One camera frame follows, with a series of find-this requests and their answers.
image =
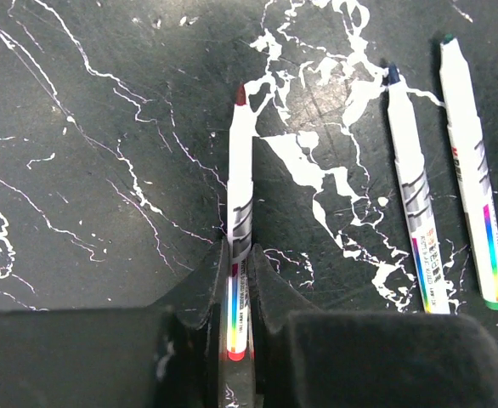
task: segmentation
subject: marker barrel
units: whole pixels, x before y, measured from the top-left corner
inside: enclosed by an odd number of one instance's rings
[[[421,152],[413,104],[406,91],[404,81],[388,88],[388,118],[396,156],[394,164],[399,177],[423,307],[427,313],[447,315],[450,306],[425,173],[425,159]]]
[[[419,173],[414,178],[403,178],[399,161],[395,164],[423,308],[427,313],[447,315],[450,305],[424,161],[412,168]]]
[[[229,180],[227,189],[227,228],[231,259],[227,350],[231,360],[241,360],[247,347],[249,296],[246,258],[251,251],[253,183],[251,180]]]
[[[234,118],[229,130],[229,181],[239,180],[244,183],[252,179],[254,129],[247,123],[252,123],[253,116],[250,105],[236,105],[234,108]]]
[[[470,70],[456,38],[442,43],[440,48],[442,64],[439,74],[451,151],[479,288],[485,304],[498,310],[498,224]]]
[[[484,143],[481,138],[474,144],[462,137],[481,135],[481,125],[476,117],[465,127],[448,130],[479,289],[487,306],[498,309],[498,224]]]

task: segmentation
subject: dark red marker cap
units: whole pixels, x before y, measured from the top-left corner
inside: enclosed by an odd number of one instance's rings
[[[235,96],[235,104],[238,106],[247,104],[246,89],[243,87],[243,83],[238,88],[238,94]]]

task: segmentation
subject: rainbow label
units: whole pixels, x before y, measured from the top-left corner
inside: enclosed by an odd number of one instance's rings
[[[490,219],[489,204],[484,207],[485,230],[487,231],[487,243],[489,244],[490,267],[493,273],[493,281],[495,282],[496,302],[498,302],[498,259],[495,246],[495,238],[493,224]]]
[[[425,284],[425,275],[423,274],[422,270],[421,254],[419,253],[417,239],[412,238],[411,242],[413,244],[413,254],[416,260],[417,274],[419,275],[419,285],[421,285],[422,304],[425,308],[425,311],[427,313],[430,313],[430,302],[428,301],[427,285]]]
[[[239,265],[235,263],[232,265],[232,315],[231,315],[231,321],[230,321],[230,344],[232,344],[232,348],[230,351],[232,353],[235,353],[235,341],[236,341],[236,335],[237,335],[237,330],[236,330],[236,316],[238,315],[238,267]]]

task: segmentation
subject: marker cap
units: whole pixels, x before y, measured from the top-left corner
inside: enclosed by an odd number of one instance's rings
[[[489,302],[488,300],[485,300],[485,306],[491,310],[498,310],[498,302]]]
[[[407,90],[405,81],[396,82],[388,87],[387,112],[393,136],[394,155],[404,166],[410,167],[413,161],[420,161],[422,153],[416,114]]]
[[[229,351],[229,358],[232,361],[242,361],[245,355],[246,355],[245,350],[243,350],[241,353],[232,353],[231,351]]]
[[[470,69],[461,46],[454,37],[446,37],[440,44],[442,64],[439,74],[444,93],[445,109],[451,126],[478,116],[472,88]]]

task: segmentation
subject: red marker tip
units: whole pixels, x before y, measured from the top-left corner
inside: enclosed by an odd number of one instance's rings
[[[238,106],[247,104],[246,89],[243,87],[243,83],[238,88],[238,94],[235,96],[235,104]]]
[[[245,355],[246,355],[245,350],[243,350],[241,353],[232,353],[231,351],[229,351],[229,358],[232,361],[242,361]]]

